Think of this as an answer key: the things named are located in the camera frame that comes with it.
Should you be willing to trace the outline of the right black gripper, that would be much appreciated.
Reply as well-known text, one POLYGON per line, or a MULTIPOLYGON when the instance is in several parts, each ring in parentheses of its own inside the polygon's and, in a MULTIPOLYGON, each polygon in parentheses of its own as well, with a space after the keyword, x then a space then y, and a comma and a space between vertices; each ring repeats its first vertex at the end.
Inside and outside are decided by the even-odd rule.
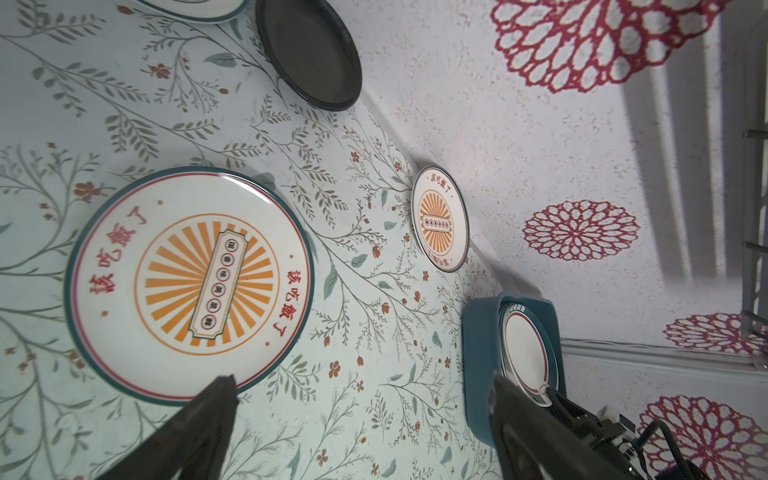
POLYGON ((552 387, 546 389, 546 395, 553 415, 582 444, 623 474, 639 473, 637 452, 632 445, 636 437, 632 422, 608 406, 595 415, 552 387))

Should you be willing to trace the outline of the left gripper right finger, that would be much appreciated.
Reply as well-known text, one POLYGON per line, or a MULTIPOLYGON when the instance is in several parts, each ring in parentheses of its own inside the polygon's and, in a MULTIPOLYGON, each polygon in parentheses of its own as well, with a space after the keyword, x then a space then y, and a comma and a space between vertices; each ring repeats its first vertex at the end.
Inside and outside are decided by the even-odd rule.
POLYGON ((494 378, 490 426, 504 479, 628 479, 508 378, 494 378))

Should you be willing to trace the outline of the grey wall shelf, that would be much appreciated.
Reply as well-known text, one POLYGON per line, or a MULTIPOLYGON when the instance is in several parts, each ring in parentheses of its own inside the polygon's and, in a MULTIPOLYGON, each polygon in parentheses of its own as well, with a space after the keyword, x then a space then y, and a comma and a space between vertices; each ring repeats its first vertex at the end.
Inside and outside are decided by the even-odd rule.
POLYGON ((767 339, 767 13, 744 50, 741 338, 767 339))

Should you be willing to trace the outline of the white plate brown flower outline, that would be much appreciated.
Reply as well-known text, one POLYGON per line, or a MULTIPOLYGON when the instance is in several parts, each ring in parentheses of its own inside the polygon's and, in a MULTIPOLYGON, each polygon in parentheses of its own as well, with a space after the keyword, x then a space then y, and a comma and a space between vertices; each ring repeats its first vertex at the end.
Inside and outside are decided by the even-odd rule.
POLYGON ((232 20, 250 3, 249 0, 136 0, 158 14, 177 20, 218 24, 232 20))

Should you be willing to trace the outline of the small orange sunburst plate back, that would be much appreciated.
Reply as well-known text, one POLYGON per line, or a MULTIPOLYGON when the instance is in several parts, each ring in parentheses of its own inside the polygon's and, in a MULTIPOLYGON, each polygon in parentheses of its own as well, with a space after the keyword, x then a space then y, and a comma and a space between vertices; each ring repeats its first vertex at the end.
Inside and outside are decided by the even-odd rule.
POLYGON ((416 239, 430 262, 445 273, 464 264, 470 224, 457 182, 442 167, 422 168, 411 190, 411 216, 416 239))

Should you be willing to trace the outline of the small black plate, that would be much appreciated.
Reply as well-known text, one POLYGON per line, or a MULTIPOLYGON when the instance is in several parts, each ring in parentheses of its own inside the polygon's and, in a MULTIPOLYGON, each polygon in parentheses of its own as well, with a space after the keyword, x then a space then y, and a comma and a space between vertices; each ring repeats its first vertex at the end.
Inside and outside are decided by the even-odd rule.
POLYGON ((363 85, 359 53, 328 2, 257 1, 255 20, 267 58, 300 97, 327 111, 357 102, 363 85))

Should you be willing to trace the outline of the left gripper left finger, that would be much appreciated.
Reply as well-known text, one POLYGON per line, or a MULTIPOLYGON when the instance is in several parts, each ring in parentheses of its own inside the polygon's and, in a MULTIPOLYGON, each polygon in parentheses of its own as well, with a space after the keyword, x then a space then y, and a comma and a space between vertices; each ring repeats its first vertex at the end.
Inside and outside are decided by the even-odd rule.
POLYGON ((218 479, 238 406, 233 376, 219 376, 103 479, 218 479))

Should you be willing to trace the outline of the teal plastic bin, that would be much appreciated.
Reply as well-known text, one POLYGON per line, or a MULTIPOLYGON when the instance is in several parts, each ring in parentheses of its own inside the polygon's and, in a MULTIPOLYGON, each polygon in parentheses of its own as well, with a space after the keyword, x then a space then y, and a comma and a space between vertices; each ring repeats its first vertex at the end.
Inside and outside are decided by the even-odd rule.
POLYGON ((466 418, 473 435, 489 446, 493 445, 488 409, 490 389, 495 376, 508 378, 504 373, 502 358, 500 308, 503 302, 523 304, 543 323, 554 346, 559 366, 560 380, 557 390, 562 395, 567 394, 558 318, 550 301, 517 298, 506 293, 470 301, 462 313, 466 418))

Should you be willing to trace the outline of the white plate green red rim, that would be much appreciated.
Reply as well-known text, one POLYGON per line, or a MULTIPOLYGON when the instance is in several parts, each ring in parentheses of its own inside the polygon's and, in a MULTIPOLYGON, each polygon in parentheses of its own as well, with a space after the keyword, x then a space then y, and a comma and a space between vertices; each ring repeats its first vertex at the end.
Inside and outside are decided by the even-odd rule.
POLYGON ((560 376, 555 349, 543 323, 520 303, 503 302, 500 314, 505 375, 537 406, 550 408, 547 389, 557 389, 560 376))

